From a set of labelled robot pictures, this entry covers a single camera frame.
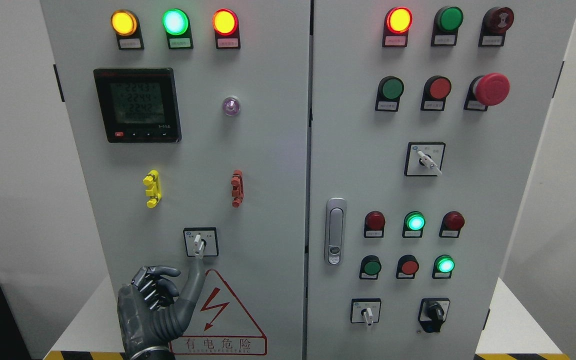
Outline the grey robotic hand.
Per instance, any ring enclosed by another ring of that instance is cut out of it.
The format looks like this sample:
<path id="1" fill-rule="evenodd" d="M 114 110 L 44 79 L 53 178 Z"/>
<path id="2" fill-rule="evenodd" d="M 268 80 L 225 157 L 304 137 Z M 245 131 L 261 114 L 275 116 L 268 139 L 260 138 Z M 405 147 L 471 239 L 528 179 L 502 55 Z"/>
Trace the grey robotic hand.
<path id="1" fill-rule="evenodd" d="M 204 261 L 195 257 L 183 289 L 169 277 L 181 271 L 171 266 L 142 266 L 130 284 L 118 291 L 118 319 L 125 357 L 152 346 L 167 346 L 181 337 L 194 314 L 205 284 Z"/>

